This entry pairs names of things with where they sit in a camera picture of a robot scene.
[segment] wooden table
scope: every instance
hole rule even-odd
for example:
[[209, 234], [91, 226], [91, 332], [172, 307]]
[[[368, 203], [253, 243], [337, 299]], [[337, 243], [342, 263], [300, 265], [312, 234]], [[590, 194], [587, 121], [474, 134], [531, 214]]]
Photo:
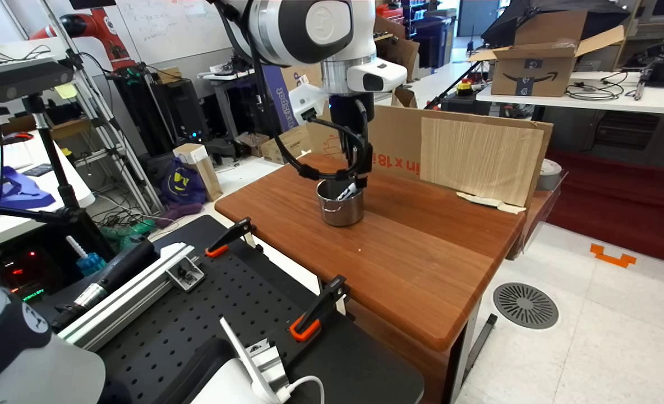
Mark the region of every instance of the wooden table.
[[[341, 165], [323, 155], [307, 163]], [[346, 275], [358, 305], [436, 353], [458, 342], [524, 223], [449, 188], [372, 173], [363, 223], [333, 229], [321, 219], [313, 187], [284, 165], [217, 209], [230, 219], [249, 215], [263, 240], [321, 278]]]

